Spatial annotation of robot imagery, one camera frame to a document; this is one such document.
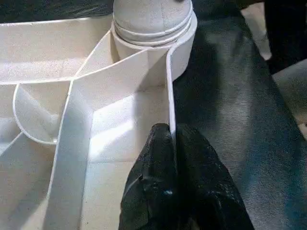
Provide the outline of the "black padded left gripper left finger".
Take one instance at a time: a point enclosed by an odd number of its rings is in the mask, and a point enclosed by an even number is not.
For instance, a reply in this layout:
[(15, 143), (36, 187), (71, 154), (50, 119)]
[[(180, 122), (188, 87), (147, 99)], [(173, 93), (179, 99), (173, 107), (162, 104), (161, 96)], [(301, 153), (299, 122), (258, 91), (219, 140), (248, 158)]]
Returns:
[(176, 230), (178, 187), (169, 126), (155, 124), (129, 172), (120, 203), (120, 230)]

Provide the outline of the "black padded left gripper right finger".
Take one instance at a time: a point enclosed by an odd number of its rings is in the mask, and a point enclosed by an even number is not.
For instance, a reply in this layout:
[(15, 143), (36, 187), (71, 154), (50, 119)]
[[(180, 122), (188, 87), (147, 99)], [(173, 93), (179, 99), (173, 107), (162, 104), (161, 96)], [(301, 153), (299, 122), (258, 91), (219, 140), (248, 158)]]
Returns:
[(183, 210), (200, 230), (252, 230), (254, 226), (228, 169), (196, 129), (179, 124), (177, 170)]

